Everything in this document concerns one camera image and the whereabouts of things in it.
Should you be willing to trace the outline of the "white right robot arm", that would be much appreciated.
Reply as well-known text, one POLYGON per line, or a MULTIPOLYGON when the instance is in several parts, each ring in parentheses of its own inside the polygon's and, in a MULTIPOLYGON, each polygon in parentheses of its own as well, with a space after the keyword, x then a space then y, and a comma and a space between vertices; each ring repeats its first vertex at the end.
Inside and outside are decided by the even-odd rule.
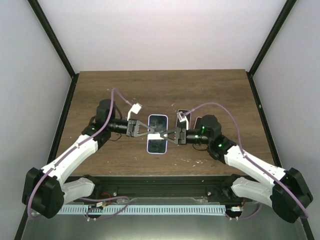
POLYGON ((269 206, 284 221, 294 223, 308 218, 307 207, 313 196, 300 171, 269 164, 245 151, 239 143, 222 134, 222 126, 214 115, 201 118, 196 129, 175 127, 160 136, 176 145, 206 145, 209 155, 225 165, 241 170, 252 180, 234 176, 222 188, 223 198, 229 202, 247 198, 269 206))

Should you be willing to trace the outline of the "pink phone case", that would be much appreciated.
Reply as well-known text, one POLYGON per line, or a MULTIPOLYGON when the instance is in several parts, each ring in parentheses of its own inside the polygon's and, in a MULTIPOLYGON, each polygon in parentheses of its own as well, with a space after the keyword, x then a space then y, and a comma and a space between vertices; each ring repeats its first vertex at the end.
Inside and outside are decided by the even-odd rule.
POLYGON ((201 128, 202 128, 202 117, 198 116, 195 119, 195 123, 194 123, 193 129, 194 130, 200 130, 201 128))

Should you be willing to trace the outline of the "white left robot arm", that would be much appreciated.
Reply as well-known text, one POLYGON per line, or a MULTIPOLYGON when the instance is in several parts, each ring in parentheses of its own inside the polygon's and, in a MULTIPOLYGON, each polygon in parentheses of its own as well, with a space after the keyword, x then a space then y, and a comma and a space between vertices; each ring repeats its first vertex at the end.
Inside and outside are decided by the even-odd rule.
POLYGON ((81 132, 75 143, 51 163, 41 169, 31 168, 25 177, 22 203, 27 207, 28 217, 35 219, 33 211, 50 219, 63 205, 80 198, 97 202, 102 189, 89 177, 66 182, 71 173, 88 157, 96 153, 112 133, 128 137, 141 137, 155 131, 136 119, 116 118, 118 107, 112 99, 101 100, 96 114, 81 132))

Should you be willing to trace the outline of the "white phone case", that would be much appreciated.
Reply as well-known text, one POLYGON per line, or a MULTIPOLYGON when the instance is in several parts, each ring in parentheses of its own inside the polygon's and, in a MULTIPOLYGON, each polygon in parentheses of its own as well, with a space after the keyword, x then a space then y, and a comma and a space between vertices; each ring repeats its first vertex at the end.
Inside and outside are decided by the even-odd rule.
POLYGON ((177 118, 176 118, 176 127, 178 128, 185 128, 187 130, 190 129, 190 123, 191 123, 191 113, 187 113, 189 110, 187 109, 179 109, 177 111, 177 118))

